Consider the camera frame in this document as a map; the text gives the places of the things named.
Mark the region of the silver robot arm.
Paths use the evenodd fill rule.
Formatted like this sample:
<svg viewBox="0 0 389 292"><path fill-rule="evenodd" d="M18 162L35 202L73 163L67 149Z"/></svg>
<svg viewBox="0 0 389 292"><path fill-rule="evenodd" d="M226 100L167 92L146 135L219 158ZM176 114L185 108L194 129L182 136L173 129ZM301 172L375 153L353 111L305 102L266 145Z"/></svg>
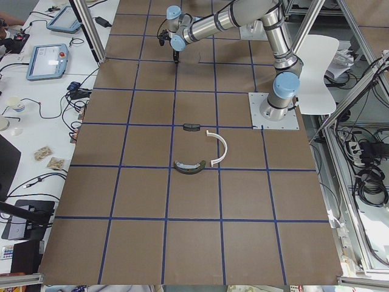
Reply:
<svg viewBox="0 0 389 292"><path fill-rule="evenodd" d="M272 91L260 105L260 113L270 121L286 117L289 105L300 88L303 62L292 47L280 1L230 1L225 7L202 18L171 5L166 10L166 22L167 29L158 36L159 42L169 41L175 54L189 44L233 27L242 28L249 35L264 34L274 56L276 76Z"/></svg>

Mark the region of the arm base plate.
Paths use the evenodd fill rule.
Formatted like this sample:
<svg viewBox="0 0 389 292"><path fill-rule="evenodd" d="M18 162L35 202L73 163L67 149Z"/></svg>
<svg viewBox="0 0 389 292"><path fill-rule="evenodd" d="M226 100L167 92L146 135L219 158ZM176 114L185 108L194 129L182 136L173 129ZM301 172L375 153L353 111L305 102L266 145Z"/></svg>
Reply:
<svg viewBox="0 0 389 292"><path fill-rule="evenodd" d="M299 130L293 103L284 109L275 109L268 103L268 93L250 92L249 106L254 130Z"/></svg>
<svg viewBox="0 0 389 292"><path fill-rule="evenodd" d="M265 29L261 21L240 27L239 34L242 40L267 41Z"/></svg>

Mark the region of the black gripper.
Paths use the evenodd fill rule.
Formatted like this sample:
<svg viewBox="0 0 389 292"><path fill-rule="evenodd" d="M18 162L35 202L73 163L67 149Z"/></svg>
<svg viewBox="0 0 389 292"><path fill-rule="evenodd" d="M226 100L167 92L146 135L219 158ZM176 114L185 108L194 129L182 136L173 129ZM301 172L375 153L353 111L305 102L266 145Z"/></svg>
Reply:
<svg viewBox="0 0 389 292"><path fill-rule="evenodd" d="M174 57L173 58L174 63L179 63L179 51L174 50L173 57Z"/></svg>

